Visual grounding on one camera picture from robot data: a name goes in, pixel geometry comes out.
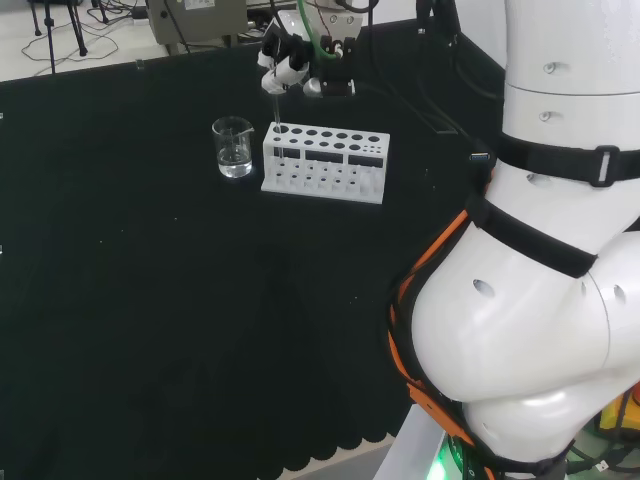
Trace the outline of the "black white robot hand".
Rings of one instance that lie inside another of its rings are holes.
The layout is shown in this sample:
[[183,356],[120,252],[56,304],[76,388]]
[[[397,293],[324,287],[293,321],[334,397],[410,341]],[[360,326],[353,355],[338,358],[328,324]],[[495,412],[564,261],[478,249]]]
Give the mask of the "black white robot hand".
[[314,49],[299,13],[285,10],[267,28],[257,64],[266,70],[261,87],[271,95],[282,95],[308,74]]

